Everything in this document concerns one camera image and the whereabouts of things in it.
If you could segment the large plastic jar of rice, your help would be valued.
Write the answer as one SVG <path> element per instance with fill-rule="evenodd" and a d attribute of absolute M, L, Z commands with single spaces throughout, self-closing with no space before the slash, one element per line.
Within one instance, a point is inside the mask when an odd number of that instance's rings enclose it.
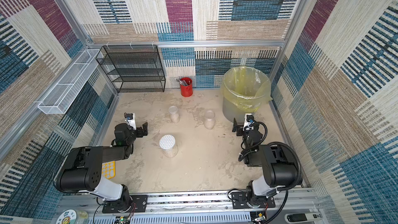
<path fill-rule="evenodd" d="M 172 158 L 178 153 L 178 146 L 174 136 L 168 134 L 164 135 L 160 141 L 159 146 L 166 157 Z"/>

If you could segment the grey bin with yellow bag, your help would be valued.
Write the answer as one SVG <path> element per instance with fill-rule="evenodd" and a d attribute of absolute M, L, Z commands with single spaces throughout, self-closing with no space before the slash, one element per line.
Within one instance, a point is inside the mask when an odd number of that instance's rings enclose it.
<path fill-rule="evenodd" d="M 245 114 L 254 114 L 262 104 L 272 100 L 269 77 L 252 67 L 230 68 L 222 78 L 220 89 L 222 111 L 230 122 L 243 122 Z"/>

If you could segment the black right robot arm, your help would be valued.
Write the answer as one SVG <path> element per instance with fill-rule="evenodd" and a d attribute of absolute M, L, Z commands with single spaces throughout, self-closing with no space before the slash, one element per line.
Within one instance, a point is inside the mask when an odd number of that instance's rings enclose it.
<path fill-rule="evenodd" d="M 238 161 L 248 167 L 261 167 L 262 175 L 251 180 L 246 189 L 230 189 L 227 197 L 233 208 L 254 208 L 251 222 L 269 224 L 280 215 L 288 202 L 289 190 L 303 179 L 299 157 L 282 142 L 264 144 L 268 135 L 265 123 L 246 114 L 244 123 L 233 121 L 232 131 L 242 137 Z"/>

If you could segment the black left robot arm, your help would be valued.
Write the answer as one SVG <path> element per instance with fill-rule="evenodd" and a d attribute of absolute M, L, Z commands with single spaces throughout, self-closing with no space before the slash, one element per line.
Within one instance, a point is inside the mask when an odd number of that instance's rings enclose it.
<path fill-rule="evenodd" d="M 102 175 L 107 162 L 126 160 L 133 154 L 134 141 L 148 135 L 148 123 L 134 129 L 126 123 L 115 126 L 111 146 L 77 147 L 70 150 L 54 173 L 55 188 L 66 194 L 88 193 L 103 199 L 103 214 L 143 213 L 147 195 L 132 196 L 128 187 Z"/>

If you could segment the patterned white jar lid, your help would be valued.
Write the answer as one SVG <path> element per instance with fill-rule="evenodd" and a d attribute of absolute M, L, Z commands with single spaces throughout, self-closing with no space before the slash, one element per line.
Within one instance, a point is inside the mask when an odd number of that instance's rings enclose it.
<path fill-rule="evenodd" d="M 162 150 L 172 150 L 176 146 L 175 137 L 168 134 L 163 136 L 159 141 L 159 146 Z"/>

